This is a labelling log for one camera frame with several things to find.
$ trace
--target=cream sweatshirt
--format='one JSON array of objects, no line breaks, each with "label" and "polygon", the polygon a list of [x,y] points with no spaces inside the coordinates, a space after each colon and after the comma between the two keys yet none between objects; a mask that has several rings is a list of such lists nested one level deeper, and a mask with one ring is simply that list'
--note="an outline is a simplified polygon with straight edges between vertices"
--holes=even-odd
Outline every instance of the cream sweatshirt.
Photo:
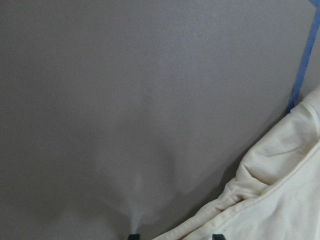
[{"label": "cream sweatshirt", "polygon": [[243,157],[223,193],[154,240],[320,240],[320,86]]}]

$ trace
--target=dark object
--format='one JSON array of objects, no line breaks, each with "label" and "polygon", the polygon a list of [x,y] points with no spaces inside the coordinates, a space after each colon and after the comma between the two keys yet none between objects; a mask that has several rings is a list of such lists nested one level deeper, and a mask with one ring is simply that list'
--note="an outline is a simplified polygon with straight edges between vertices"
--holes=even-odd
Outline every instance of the dark object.
[{"label": "dark object", "polygon": [[226,239],[225,239],[225,236],[223,236],[222,234],[213,234],[212,240],[226,240]]},{"label": "dark object", "polygon": [[130,234],[128,240],[139,240],[140,234]]}]

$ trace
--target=gray surface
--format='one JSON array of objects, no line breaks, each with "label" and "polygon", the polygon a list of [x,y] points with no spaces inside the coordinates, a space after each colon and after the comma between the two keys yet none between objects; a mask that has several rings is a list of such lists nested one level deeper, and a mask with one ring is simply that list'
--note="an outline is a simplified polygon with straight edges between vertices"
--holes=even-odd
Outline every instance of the gray surface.
[{"label": "gray surface", "polygon": [[[307,0],[0,2],[0,239],[143,240],[282,116]],[[318,85],[317,39],[302,95]]]}]

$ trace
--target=blue painter's tape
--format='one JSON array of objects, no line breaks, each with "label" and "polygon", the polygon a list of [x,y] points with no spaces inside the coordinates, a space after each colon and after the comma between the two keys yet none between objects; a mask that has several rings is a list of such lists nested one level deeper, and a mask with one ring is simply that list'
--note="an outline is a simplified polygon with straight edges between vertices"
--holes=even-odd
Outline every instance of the blue painter's tape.
[{"label": "blue painter's tape", "polygon": [[309,0],[310,3],[313,4],[313,6],[317,7],[319,5],[320,0]]},{"label": "blue painter's tape", "polygon": [[311,56],[311,51],[312,51],[312,48],[315,44],[316,36],[318,33],[319,24],[320,24],[320,5],[319,5],[320,0],[316,0],[314,2],[318,2],[317,8],[316,8],[316,11],[314,14],[309,37],[308,37],[308,40],[307,40],[305,48],[304,48],[304,52],[302,55],[300,66],[299,66],[299,70],[298,70],[296,77],[295,77],[295,82],[293,85],[293,89],[292,89],[292,93],[291,93],[291,96],[289,99],[289,103],[288,103],[288,106],[285,110],[285,114],[290,113],[290,110],[295,107],[295,100],[299,96],[300,89],[301,89],[302,83],[303,83],[305,75],[306,75],[309,59]]}]

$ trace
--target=cream fabric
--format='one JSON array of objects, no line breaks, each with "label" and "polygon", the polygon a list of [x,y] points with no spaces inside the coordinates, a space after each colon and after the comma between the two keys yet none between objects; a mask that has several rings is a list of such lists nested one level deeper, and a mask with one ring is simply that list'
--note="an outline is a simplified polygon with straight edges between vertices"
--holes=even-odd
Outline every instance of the cream fabric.
[{"label": "cream fabric", "polygon": [[320,239],[320,87],[242,159],[223,193],[154,240]]}]

